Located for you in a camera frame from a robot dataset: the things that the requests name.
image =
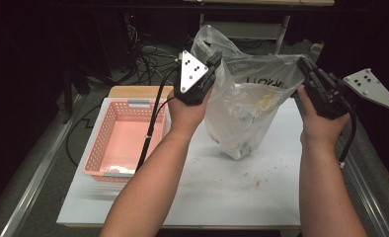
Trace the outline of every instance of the silver metal plate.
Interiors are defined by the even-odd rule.
[[[370,69],[364,69],[344,78],[344,82],[362,98],[389,108],[389,91]]]
[[[185,94],[209,69],[187,51],[182,56],[180,91]]]

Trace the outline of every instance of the crumb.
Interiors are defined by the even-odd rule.
[[[260,182],[261,182],[260,180],[256,181],[256,190],[260,188]]]

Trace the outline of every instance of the person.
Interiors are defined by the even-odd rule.
[[[300,136],[302,158],[299,208],[303,236],[366,236],[352,206],[334,153],[338,136],[349,115],[328,120],[317,116],[303,86],[304,105]],[[101,236],[155,236],[176,194],[189,144],[203,120],[211,90],[199,106],[169,102],[171,129],[144,165],[117,196]]]

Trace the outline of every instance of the white plastic bag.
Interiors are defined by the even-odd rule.
[[[265,137],[278,107],[304,80],[296,66],[302,55],[248,55],[211,26],[194,38],[192,54],[207,61],[222,52],[221,66],[204,118],[209,136],[238,160]]]

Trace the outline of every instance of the pink basket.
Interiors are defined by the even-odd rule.
[[[146,133],[154,101],[119,99],[110,102],[95,127],[97,135],[84,165],[84,173],[97,181],[127,182],[134,174]],[[165,132],[167,105],[158,114],[147,152],[161,141]]]

